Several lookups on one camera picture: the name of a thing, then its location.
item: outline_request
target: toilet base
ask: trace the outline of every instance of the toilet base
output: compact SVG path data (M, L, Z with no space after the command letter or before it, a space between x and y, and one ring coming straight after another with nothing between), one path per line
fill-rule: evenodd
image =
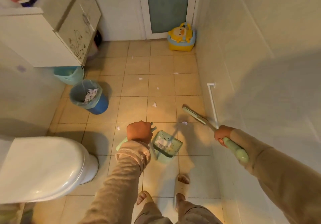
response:
M89 157L88 157L88 162L85 166L86 169L84 169L86 171L86 175L83 179L83 181L80 183L80 184L84 184L84 183L87 183L89 181L91 181L97 174L98 172L98 160L95 156L89 154Z

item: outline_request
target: trash can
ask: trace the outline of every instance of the trash can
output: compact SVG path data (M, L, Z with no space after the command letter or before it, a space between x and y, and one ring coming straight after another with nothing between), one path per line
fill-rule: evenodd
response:
M60 66L54 68L54 75L65 84L75 85L83 79L85 71L82 66Z
M98 89L97 94L91 101L85 102L86 94L90 89ZM108 108L108 100L102 93L102 88L93 80L85 79L75 84L70 90L69 98L74 105L80 106L95 115L105 112Z

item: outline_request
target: wall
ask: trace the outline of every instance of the wall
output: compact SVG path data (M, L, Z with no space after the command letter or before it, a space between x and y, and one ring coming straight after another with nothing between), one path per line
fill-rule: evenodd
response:
M0 135L46 135L64 84L1 42L0 61Z
M220 124L321 172L321 0L203 0L197 62ZM257 180L213 142L226 223L287 223Z
M139 0L97 0L97 2L102 14L98 28L102 31L104 40L144 39L141 34L143 26L141 27L138 21Z

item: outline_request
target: white vanity cabinet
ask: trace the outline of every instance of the white vanity cabinet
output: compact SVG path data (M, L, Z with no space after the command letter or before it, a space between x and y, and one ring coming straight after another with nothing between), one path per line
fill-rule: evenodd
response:
M100 16L95 0L38 0L0 10L0 40L34 67L84 65Z

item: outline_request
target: person's right hand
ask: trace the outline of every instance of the person's right hand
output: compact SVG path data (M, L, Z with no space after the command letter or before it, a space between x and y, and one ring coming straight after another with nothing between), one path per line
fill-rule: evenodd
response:
M153 137L150 129L150 122L139 121L131 123L127 126L127 139L128 141L144 142L148 145Z
M214 133L214 137L217 141L220 142L220 144L224 147L226 147L226 145L224 144L224 141L223 141L223 138L224 137L228 137L230 138L231 136L231 132L234 128L232 127L228 127L228 126L225 126L225 125L221 125L219 127L219 129Z

